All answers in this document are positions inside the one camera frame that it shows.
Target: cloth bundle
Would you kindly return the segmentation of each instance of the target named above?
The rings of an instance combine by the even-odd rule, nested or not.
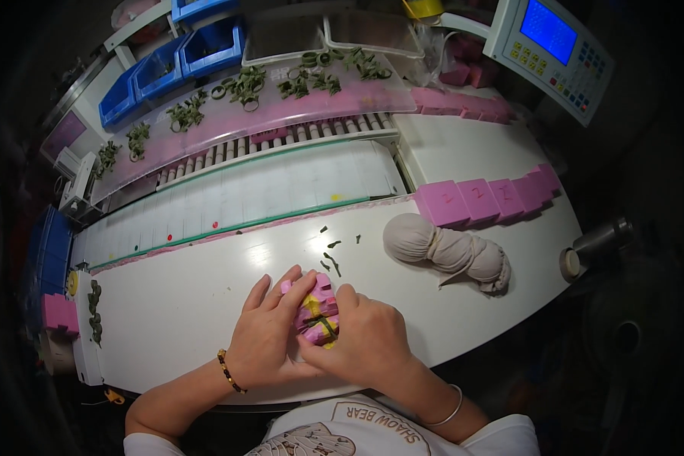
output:
[[[383,230],[383,245],[401,261],[433,261],[446,285],[466,273],[484,292],[499,291],[511,276],[509,258],[493,241],[461,231],[438,228],[419,214],[400,214]]]

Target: white machine frame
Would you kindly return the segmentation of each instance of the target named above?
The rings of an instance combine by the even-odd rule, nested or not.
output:
[[[520,32],[529,0],[500,0],[491,27],[451,13],[443,13],[438,25],[484,38],[484,55],[539,87],[572,114],[579,123],[588,126],[611,81],[615,61],[595,36],[565,7],[553,0],[538,2],[549,8],[577,33],[567,65],[562,64],[548,50]],[[589,60],[579,60],[580,51],[583,49],[586,50],[586,57],[597,55],[598,62],[602,62],[602,65],[598,68],[586,68],[584,63]],[[542,62],[546,56],[546,66],[543,66]]]

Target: green edge strip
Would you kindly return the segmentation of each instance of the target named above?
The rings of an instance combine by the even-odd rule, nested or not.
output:
[[[139,252],[134,252],[134,253],[131,253],[125,257],[117,258],[115,260],[106,261],[105,263],[101,263],[101,264],[98,264],[96,266],[91,266],[89,268],[89,271],[91,271],[92,269],[103,268],[104,266],[107,266],[107,265],[112,264],[112,263],[116,263],[117,261],[125,260],[126,258],[132,258],[132,257],[137,257],[139,255],[144,255],[145,253],[151,252],[153,250],[163,249],[165,247],[173,247],[173,246],[176,246],[179,244],[185,244],[187,242],[197,241],[199,239],[204,239],[208,236],[212,236],[214,234],[227,233],[228,231],[237,231],[237,230],[240,230],[242,228],[248,228],[249,226],[263,225],[264,223],[275,222],[276,220],[281,220],[284,218],[296,217],[297,215],[311,214],[312,212],[325,211],[327,209],[334,209],[336,207],[341,207],[341,206],[349,206],[351,204],[364,203],[365,201],[369,201],[369,200],[370,200],[369,197],[365,197],[365,198],[351,199],[351,200],[347,200],[347,201],[340,201],[339,203],[332,203],[332,204],[325,204],[323,206],[310,207],[308,209],[302,209],[301,211],[288,212],[287,214],[276,215],[274,217],[267,217],[267,218],[256,220],[253,222],[241,223],[239,225],[229,226],[227,228],[219,228],[217,230],[209,231],[207,233],[198,234],[197,236],[192,236],[189,238],[180,239],[179,241],[168,242],[164,245],[153,247],[151,249],[142,250]]]

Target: yellow clip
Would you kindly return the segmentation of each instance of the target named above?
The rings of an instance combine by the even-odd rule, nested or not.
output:
[[[109,402],[113,402],[119,405],[122,405],[124,403],[124,396],[117,393],[112,388],[109,388],[107,391],[104,391],[104,396],[106,396]]]

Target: beaded bracelet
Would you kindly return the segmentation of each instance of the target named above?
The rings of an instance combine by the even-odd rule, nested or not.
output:
[[[230,386],[233,387],[236,391],[238,391],[240,394],[246,394],[247,389],[241,389],[236,382],[233,381],[233,378],[230,377],[230,372],[228,372],[228,367],[225,365],[225,353],[226,351],[223,349],[218,350],[218,361],[220,362],[220,367],[223,368],[223,374],[225,374],[225,378],[228,379],[228,383],[230,383]]]

